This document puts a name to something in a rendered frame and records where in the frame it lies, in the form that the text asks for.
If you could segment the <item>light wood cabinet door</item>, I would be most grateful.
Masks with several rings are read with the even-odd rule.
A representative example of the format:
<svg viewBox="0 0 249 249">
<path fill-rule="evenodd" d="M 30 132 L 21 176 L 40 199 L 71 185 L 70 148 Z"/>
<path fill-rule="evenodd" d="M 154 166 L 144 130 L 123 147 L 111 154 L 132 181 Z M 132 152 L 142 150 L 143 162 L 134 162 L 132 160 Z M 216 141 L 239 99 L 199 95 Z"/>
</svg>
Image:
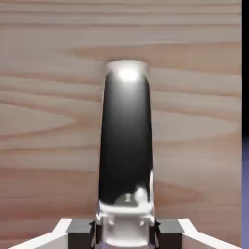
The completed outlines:
<svg viewBox="0 0 249 249">
<path fill-rule="evenodd" d="M 150 67 L 156 214 L 241 246 L 242 0 L 0 0 L 0 249 L 91 218 L 107 61 Z"/>
</svg>

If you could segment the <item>curved shiny metal handle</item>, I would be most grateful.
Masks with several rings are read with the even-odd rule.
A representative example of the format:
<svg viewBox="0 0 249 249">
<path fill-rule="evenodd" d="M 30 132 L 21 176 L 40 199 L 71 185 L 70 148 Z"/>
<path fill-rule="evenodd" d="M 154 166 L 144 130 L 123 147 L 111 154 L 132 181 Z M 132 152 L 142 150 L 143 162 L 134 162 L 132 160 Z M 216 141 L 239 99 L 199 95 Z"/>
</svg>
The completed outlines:
<svg viewBox="0 0 249 249">
<path fill-rule="evenodd" d="M 155 249 L 148 65 L 106 63 L 94 249 Z"/>
</svg>

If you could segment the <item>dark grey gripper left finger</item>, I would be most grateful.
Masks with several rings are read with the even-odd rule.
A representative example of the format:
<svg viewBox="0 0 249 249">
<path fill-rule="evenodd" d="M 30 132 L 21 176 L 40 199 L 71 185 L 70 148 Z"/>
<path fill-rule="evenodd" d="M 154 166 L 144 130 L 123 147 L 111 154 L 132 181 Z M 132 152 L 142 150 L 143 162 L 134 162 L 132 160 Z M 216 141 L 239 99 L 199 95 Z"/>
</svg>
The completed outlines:
<svg viewBox="0 0 249 249">
<path fill-rule="evenodd" d="M 62 218 L 52 232 L 8 249 L 95 249 L 94 221 Z"/>
</svg>

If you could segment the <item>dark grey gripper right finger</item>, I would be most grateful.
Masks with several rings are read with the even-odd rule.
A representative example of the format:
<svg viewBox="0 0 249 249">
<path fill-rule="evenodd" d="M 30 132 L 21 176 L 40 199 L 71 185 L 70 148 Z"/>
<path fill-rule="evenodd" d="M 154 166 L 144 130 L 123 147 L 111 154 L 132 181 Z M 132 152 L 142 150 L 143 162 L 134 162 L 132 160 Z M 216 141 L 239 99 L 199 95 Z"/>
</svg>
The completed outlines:
<svg viewBox="0 0 249 249">
<path fill-rule="evenodd" d="M 241 249 L 199 232 L 190 219 L 161 219 L 155 223 L 155 249 Z"/>
</svg>

